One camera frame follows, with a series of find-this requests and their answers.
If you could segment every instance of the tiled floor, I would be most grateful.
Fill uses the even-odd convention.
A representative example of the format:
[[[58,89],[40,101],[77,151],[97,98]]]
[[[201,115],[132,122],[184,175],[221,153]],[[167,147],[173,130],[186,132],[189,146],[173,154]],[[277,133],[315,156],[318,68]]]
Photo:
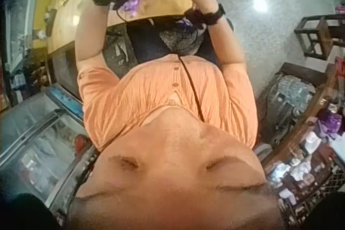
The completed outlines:
[[[256,96],[283,62],[304,65],[293,33],[304,16],[334,13],[340,0],[219,0],[243,43]]]

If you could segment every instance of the man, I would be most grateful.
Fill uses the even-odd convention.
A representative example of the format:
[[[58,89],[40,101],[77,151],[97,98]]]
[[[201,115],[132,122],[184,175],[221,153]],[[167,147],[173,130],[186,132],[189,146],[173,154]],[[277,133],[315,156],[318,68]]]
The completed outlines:
[[[72,204],[69,226],[280,227],[275,196],[251,150],[258,122],[245,57],[226,18],[211,21],[217,1],[193,0],[211,18],[221,69],[170,54],[122,80],[102,55],[108,6],[95,2],[80,18],[75,49],[85,127],[101,154]]]

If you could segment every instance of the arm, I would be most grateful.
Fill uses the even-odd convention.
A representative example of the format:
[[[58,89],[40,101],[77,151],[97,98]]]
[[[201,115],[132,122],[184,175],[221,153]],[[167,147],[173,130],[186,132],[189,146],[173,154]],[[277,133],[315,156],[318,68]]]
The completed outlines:
[[[204,14],[218,11],[217,0],[192,1],[198,5]],[[242,47],[224,16],[218,21],[218,24],[209,26],[209,32],[223,70],[226,66],[234,64],[245,67],[245,56]]]
[[[95,65],[106,66],[102,49],[108,22],[108,6],[89,3],[80,17],[75,36],[75,58],[80,71]]]

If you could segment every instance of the black cable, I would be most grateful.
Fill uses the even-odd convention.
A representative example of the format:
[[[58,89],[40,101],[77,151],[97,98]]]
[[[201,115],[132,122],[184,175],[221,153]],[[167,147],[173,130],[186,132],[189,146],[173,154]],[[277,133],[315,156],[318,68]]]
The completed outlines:
[[[182,66],[183,66],[185,72],[187,73],[187,76],[188,76],[188,79],[189,79],[189,82],[190,82],[190,86],[192,87],[192,90],[193,90],[193,93],[194,93],[196,106],[198,107],[198,112],[199,112],[200,119],[201,119],[202,122],[205,122],[203,111],[201,110],[201,105],[200,105],[199,98],[198,98],[198,95],[197,95],[196,90],[195,90],[195,86],[194,86],[192,77],[190,76],[189,71],[188,71],[186,65],[184,64],[183,60],[181,59],[180,55],[177,55],[177,56],[178,56],[178,59],[181,61]]]
[[[116,14],[118,15],[118,17],[120,17],[120,19],[121,19],[122,21],[124,21],[126,24],[128,24],[128,21],[127,21],[126,19],[124,19],[124,18],[119,14],[119,9],[117,9]]]

